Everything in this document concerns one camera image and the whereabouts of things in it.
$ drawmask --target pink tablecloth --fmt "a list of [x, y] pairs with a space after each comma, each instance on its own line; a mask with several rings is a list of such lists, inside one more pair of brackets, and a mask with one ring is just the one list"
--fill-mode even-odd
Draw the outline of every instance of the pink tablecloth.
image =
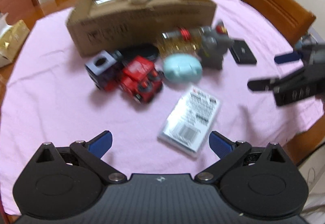
[[[322, 104], [311, 98], [277, 108], [271, 93], [251, 93], [246, 86], [249, 78], [284, 75], [301, 63], [275, 65], [274, 55], [291, 47], [253, 8], [239, 0], [214, 1], [218, 3], [214, 23], [223, 19], [230, 36], [245, 39], [258, 63], [238, 66], [228, 52], [222, 71], [204, 71], [198, 87], [222, 101], [212, 129], [256, 146], [269, 141], [285, 144], [321, 117]], [[183, 89], [165, 86], [147, 106], [129, 100], [120, 90], [98, 91], [85, 71], [86, 59], [78, 55], [65, 27], [68, 13], [58, 12], [36, 23], [8, 82], [0, 131], [1, 198], [8, 214], [19, 213], [12, 187], [42, 142], [68, 146], [110, 130], [113, 146], [103, 160], [127, 176], [195, 175], [217, 161], [208, 144], [192, 160], [156, 139]]]

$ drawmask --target barcode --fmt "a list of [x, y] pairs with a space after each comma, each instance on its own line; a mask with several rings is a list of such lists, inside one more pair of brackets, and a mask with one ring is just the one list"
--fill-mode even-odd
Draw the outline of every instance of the barcode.
[[192, 144], [197, 134], [198, 130], [188, 127], [186, 124], [180, 124], [176, 126], [176, 138], [187, 146], [190, 146]]

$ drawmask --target light blue case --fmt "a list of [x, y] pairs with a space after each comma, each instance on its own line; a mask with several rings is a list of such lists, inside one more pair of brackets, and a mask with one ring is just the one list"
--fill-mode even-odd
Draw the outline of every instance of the light blue case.
[[200, 61], [189, 54], [172, 54], [164, 60], [164, 75], [172, 83], [198, 82], [202, 77]]

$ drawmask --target gold tissue box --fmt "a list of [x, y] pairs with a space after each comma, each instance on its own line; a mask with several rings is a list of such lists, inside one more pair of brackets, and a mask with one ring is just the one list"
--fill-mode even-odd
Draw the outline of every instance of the gold tissue box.
[[4, 67], [14, 61], [29, 32], [23, 20], [20, 20], [5, 32], [0, 39], [0, 67]]

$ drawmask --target round table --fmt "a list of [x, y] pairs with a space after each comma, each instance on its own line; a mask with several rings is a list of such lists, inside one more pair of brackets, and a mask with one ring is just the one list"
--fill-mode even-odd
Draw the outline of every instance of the round table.
[[[26, 16], [23, 18], [27, 27], [32, 29], [35, 22], [51, 13], [66, 9], [68, 7], [74, 6], [77, 0], [55, 0], [38, 7], [33, 10], [28, 11]], [[0, 69], [0, 75], [4, 80], [8, 80], [15, 62], [11, 65], [3, 67]], [[305, 133], [297, 135], [285, 146], [291, 158], [298, 162], [304, 156], [306, 156], [310, 151], [312, 151], [317, 144], [322, 140], [325, 135], [325, 117], [323, 116], [315, 125]], [[10, 222], [15, 220], [15, 216], [9, 216]]]

